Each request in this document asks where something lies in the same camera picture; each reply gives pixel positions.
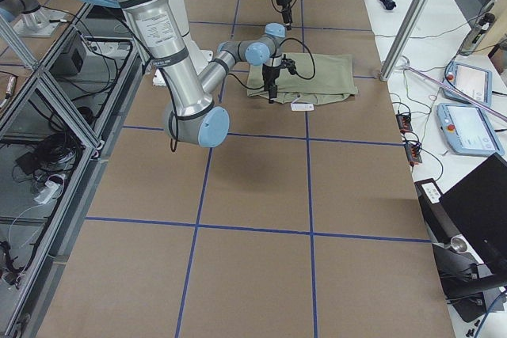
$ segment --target black screen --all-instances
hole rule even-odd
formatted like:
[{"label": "black screen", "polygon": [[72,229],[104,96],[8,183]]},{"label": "black screen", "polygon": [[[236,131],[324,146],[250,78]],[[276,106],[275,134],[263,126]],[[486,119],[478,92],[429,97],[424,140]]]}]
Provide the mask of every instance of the black screen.
[{"label": "black screen", "polygon": [[490,270],[507,271],[507,162],[492,154],[440,202]]}]

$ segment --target blue-framed device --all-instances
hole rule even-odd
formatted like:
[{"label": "blue-framed device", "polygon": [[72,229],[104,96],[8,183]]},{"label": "blue-framed device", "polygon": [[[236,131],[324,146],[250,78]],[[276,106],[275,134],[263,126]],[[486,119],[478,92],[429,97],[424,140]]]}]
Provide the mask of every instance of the blue-framed device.
[{"label": "blue-framed device", "polygon": [[[490,70],[454,61],[447,69],[444,81],[476,101],[491,106],[491,91],[493,90],[491,78]],[[467,102],[464,98],[447,90],[444,90],[444,95],[454,101]]]},{"label": "blue-framed device", "polygon": [[486,114],[469,104],[443,103],[436,107],[440,126],[457,154],[488,157],[505,153]]}]

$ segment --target white table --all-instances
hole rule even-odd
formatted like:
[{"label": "white table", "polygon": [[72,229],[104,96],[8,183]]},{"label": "white table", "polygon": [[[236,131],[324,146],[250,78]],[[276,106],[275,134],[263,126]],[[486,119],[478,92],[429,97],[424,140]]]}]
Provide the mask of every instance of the white table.
[{"label": "white table", "polygon": [[[380,59],[384,60],[412,0],[394,0],[397,6],[392,11],[385,10],[379,0],[364,1],[375,33]],[[440,81],[444,76],[444,69],[441,67],[446,66],[450,59],[454,57],[463,38],[470,31],[467,21],[454,0],[429,0],[412,33],[412,36],[436,36],[454,28],[456,30],[438,37],[411,38],[403,55],[410,60],[410,65],[414,69],[423,71],[436,67],[436,69],[429,71],[427,75]],[[491,70],[493,72],[493,90],[507,93],[507,87],[487,55],[459,56],[456,61]],[[419,138],[423,139],[423,148],[437,156],[444,165],[444,173],[438,181],[438,185],[443,192],[446,192],[486,159],[455,154],[448,146],[436,117],[436,105],[458,102],[445,98],[441,92],[435,100],[438,93],[437,85],[410,72],[406,73],[405,80],[401,71],[395,71],[391,75],[388,85],[390,92],[393,94],[391,95],[392,100],[400,101],[401,99],[402,103],[410,107],[411,112],[428,112],[429,109],[422,104],[411,101],[407,96],[407,89],[410,98],[433,107],[429,118],[421,113],[414,113],[412,115],[412,127]],[[493,96],[492,108],[507,114],[507,97]],[[404,111],[406,111],[406,108],[400,106],[400,112]],[[507,127],[507,123],[498,120],[494,116],[488,117],[495,129]],[[498,137],[503,147],[507,149],[507,132],[499,133]],[[422,153],[421,158],[422,164],[414,167],[414,181],[431,177],[438,178],[440,175],[438,161],[425,152]],[[449,313],[457,337],[464,336],[468,329],[474,328],[473,324],[464,323],[451,306],[449,307]],[[488,316],[480,338],[501,338],[505,337],[505,332],[507,332],[507,313],[492,313]]]}]

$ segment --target towel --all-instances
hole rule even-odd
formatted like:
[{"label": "towel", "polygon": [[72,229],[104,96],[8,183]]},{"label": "towel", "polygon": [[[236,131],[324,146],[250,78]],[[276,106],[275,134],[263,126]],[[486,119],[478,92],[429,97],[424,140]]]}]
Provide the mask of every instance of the towel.
[{"label": "towel", "polygon": [[[344,101],[349,96],[357,94],[352,76],[351,55],[313,55],[315,60],[315,77],[305,81],[296,75],[290,75],[283,69],[276,80],[278,85],[279,103],[298,102],[312,104],[328,104]],[[287,53],[287,57],[295,60],[295,67],[299,75],[310,77],[313,73],[310,56],[307,53]],[[262,66],[250,66],[248,87],[258,88],[263,85]],[[260,95],[267,98],[264,90],[247,90],[247,95]]]}]

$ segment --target device screen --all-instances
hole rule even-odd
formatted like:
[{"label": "device screen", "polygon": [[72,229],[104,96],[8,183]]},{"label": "device screen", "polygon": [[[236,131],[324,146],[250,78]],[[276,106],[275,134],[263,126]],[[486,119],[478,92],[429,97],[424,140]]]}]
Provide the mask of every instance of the device screen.
[{"label": "device screen", "polygon": [[496,150],[478,108],[448,106],[448,110],[463,148]]},{"label": "device screen", "polygon": [[487,91],[486,72],[463,65],[457,65],[457,69],[454,86],[476,101],[484,102]]}]

